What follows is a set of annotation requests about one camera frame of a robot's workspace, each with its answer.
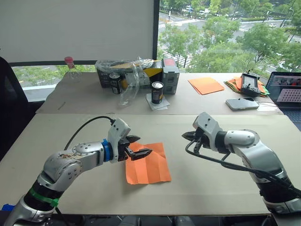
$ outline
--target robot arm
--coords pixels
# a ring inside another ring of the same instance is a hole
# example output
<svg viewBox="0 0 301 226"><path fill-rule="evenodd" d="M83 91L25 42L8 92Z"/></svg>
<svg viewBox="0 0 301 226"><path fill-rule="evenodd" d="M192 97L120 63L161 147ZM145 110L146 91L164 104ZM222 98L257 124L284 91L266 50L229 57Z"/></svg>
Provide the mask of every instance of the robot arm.
<svg viewBox="0 0 301 226"><path fill-rule="evenodd" d="M243 164L249 169L263 170L273 174L293 187L277 155L261 142L256 132L246 129L223 131L217 121L205 112L195 119L193 127L196 131L183 134L183 137L195 141L195 155L199 155L202 145L204 148L219 153L235 153L241 157ZM301 199L296 192L255 173L250 174L259 187L260 195L263 196L263 201L270 212L287 214L301 211Z"/></svg>
<svg viewBox="0 0 301 226"><path fill-rule="evenodd" d="M31 189L24 195L7 218L4 226L13 226L19 220L43 225L51 217L58 199L73 181L83 172L102 165L144 158L150 149L133 152L129 145L140 138L128 136L131 128L121 119L116 119L108 132L108 141L81 143L66 151L51 155L44 164Z"/></svg>

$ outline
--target blue ring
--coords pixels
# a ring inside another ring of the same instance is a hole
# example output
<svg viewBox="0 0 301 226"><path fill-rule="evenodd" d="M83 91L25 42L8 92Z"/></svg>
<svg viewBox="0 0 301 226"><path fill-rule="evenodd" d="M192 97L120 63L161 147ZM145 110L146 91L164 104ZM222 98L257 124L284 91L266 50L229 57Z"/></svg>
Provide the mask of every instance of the blue ring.
<svg viewBox="0 0 301 226"><path fill-rule="evenodd" d="M109 161L110 160L109 142L106 139L103 139L102 145L103 145L104 151L105 151L105 159L103 161Z"/></svg>

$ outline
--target white wall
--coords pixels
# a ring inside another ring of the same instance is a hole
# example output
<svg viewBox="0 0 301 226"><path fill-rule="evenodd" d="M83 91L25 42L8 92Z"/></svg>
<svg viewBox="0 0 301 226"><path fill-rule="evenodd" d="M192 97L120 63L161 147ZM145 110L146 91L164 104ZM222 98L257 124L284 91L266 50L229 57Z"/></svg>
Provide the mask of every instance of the white wall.
<svg viewBox="0 0 301 226"><path fill-rule="evenodd" d="M0 0L9 62L152 57L153 0Z"/></svg>

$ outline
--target table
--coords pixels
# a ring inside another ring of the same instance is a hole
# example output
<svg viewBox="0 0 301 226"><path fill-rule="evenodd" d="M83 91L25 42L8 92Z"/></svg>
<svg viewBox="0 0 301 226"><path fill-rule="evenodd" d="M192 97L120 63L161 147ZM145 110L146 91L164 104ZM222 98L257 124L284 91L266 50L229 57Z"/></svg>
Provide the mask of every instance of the table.
<svg viewBox="0 0 301 226"><path fill-rule="evenodd" d="M224 81L230 80L241 73L181 73L175 95L166 95L170 102L168 110L152 111L145 100L150 90L139 90L133 104L120 108L120 95L112 93L110 88L103 89L97 73L82 73L80 82L70 83L64 76L58 83L37 113L79 113L79 114L200 114L207 111L209 114L237 114L226 104L226 99L244 97L233 92ZM225 90L207 95L198 94L187 81L188 79L212 77ZM256 101L272 102L269 97L256 97ZM239 114L282 114L277 107L264 105L258 110L239 111Z"/></svg>
<svg viewBox="0 0 301 226"><path fill-rule="evenodd" d="M0 206L15 204L28 191L48 156L64 148L80 125L95 115L37 114L0 162ZM246 172L196 158L184 150L181 134L192 131L195 115L113 115L124 119L141 143L163 142L172 181L130 185L125 163L105 163L82 174L60 199L63 213L120 215L240 215L268 213ZM224 130L253 129L274 150L293 184L301 187L300 132L285 115L213 115ZM87 125L71 145L107 137L110 125ZM219 153L202 150L221 158ZM241 164L238 156L229 161Z"/></svg>

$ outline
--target colored paper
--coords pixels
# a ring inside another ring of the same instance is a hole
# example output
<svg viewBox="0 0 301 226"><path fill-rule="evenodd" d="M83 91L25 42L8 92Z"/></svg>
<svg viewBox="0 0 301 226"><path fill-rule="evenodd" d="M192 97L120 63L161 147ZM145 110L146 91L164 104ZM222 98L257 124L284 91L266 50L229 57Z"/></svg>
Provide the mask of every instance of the colored paper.
<svg viewBox="0 0 301 226"><path fill-rule="evenodd" d="M235 77L234 79L231 79L229 81L225 81L224 83L229 86L234 92L240 93L240 88L241 88L241 77ZM261 81L257 81L258 83L258 89L261 91L261 94L259 96L261 97L266 97L269 92L263 85Z"/></svg>
<svg viewBox="0 0 301 226"><path fill-rule="evenodd" d="M129 184L152 184L171 181L162 143L142 145L135 142L130 145L130 148L134 152L143 148L150 148L152 152L142 159L132 161L129 158L126 160L126 175Z"/></svg>
<svg viewBox="0 0 301 226"><path fill-rule="evenodd" d="M214 93L224 90L224 87L213 78L190 79L189 83L199 94Z"/></svg>
<svg viewBox="0 0 301 226"><path fill-rule="evenodd" d="M242 81L241 77L235 77L235 83L236 83L238 90L241 89L241 81Z"/></svg>

